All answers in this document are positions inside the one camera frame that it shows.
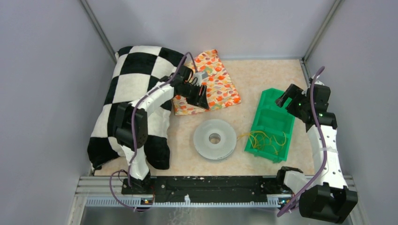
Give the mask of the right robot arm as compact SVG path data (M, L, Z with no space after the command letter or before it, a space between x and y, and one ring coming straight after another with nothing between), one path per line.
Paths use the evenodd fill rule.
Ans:
M291 84L276 100L278 107L305 123L316 171L307 180L296 168L279 170L276 189L294 194L278 212L279 217L298 209L302 217L341 224L358 203L358 194L348 188L340 167L337 119L328 112L330 94L330 88L321 84L307 90Z

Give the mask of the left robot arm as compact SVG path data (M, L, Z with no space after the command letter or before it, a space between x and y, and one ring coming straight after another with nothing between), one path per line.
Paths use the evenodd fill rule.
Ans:
M171 75L162 77L140 99L117 107L113 137L121 145L128 162L127 186L133 186L140 194L148 192L151 186L144 152L148 139L148 117L177 95L186 98L190 105L208 110L207 87L202 83L206 78L206 71L194 72L182 66Z

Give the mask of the white perforated cable spool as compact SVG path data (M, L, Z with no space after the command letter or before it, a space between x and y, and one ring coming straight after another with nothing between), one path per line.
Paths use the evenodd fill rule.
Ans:
M202 122L193 134L195 150L205 159L226 159L235 149L237 134L229 123L220 119Z

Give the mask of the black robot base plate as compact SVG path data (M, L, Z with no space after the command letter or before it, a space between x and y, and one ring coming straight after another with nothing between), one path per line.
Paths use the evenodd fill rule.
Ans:
M150 195L155 203L265 203L271 195L288 197L292 191L276 176L157 176L143 185L128 185L124 179L123 195Z

